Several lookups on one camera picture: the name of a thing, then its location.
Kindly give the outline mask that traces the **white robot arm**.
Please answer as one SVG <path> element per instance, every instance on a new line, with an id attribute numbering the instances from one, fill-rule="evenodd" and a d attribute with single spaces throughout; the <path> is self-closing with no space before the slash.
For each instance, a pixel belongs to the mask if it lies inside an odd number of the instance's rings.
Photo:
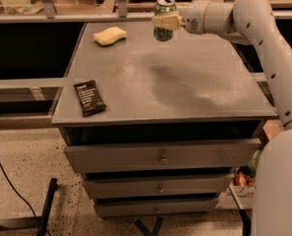
<path id="1" fill-rule="evenodd" d="M 251 235 L 292 236 L 292 48 L 276 25 L 270 3 L 196 1 L 158 14 L 152 22 L 166 30 L 214 33 L 255 47 L 284 131 L 266 144 L 259 159 Z"/>

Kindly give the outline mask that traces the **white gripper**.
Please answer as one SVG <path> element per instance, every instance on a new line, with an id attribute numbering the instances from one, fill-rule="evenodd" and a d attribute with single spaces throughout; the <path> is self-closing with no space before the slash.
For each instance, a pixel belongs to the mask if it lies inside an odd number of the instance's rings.
<path id="1" fill-rule="evenodd" d="M 209 1 L 195 1 L 183 9 L 182 16 L 176 11 L 153 16 L 152 22 L 165 30 L 178 30 L 184 25 L 189 33 L 204 34 L 204 18 L 209 4 Z"/>

